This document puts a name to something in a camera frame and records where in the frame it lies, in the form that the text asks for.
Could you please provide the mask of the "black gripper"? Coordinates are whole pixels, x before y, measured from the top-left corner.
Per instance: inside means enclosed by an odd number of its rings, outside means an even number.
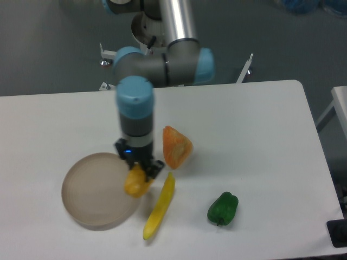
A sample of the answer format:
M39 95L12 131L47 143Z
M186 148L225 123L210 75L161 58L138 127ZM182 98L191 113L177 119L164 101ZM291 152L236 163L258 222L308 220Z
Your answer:
M128 169L132 170L135 163L139 163L145 172L145 181L149 182L157 178L165 164L161 160L154 160L152 156L153 143L143 147L131 147L126 139L119 138L115 144L115 149L121 160L124 160Z

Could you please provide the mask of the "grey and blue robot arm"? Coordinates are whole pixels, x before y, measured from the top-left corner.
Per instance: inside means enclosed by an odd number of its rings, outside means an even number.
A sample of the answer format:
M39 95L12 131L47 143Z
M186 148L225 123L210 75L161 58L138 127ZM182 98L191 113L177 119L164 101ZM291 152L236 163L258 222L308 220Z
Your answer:
M114 14L142 11L164 25L166 52L145 55L138 48L123 47L113 60L115 100L122 132L115 148L130 169L140 166L148 182L165 166L152 155L153 89L212 80L214 56L197 39L190 1L103 1L103 6Z

